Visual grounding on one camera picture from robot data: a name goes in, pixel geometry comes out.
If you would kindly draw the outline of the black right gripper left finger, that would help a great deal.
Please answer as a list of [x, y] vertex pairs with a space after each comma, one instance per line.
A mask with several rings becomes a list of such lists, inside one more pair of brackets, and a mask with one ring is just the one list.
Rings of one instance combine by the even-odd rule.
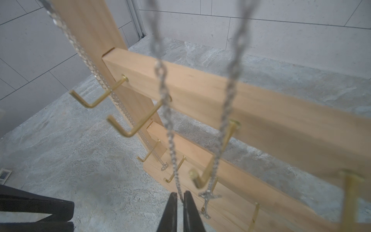
[[165, 206], [157, 232], [177, 232], [177, 193], [172, 192]]

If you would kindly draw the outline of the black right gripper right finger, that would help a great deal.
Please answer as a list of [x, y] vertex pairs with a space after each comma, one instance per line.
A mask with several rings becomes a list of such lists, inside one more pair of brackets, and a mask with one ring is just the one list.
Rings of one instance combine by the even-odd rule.
[[183, 201], [184, 232], [206, 232], [190, 191], [185, 191]]

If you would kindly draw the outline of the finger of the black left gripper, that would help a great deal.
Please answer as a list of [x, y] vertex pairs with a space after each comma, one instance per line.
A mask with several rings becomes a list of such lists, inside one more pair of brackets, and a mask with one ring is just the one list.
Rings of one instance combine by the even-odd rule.
[[1, 232], [73, 232], [72, 222], [1, 223]]
[[50, 216], [41, 221], [68, 222], [73, 218], [74, 202], [1, 185], [1, 211], [43, 213]]

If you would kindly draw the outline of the wooden jewelry display stand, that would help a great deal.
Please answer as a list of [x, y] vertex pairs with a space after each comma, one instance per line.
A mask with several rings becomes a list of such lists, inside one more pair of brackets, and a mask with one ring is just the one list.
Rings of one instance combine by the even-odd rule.
[[[241, 1], [228, 78], [162, 60], [158, 16], [151, 22], [153, 57], [129, 52], [104, 1], [43, 1], [150, 151], [169, 155], [168, 190], [184, 201], [190, 191], [202, 218], [224, 231], [368, 232], [358, 223], [358, 200], [371, 198], [371, 121], [238, 81], [255, 3]], [[231, 138], [287, 161], [344, 189], [339, 223], [221, 158]]]

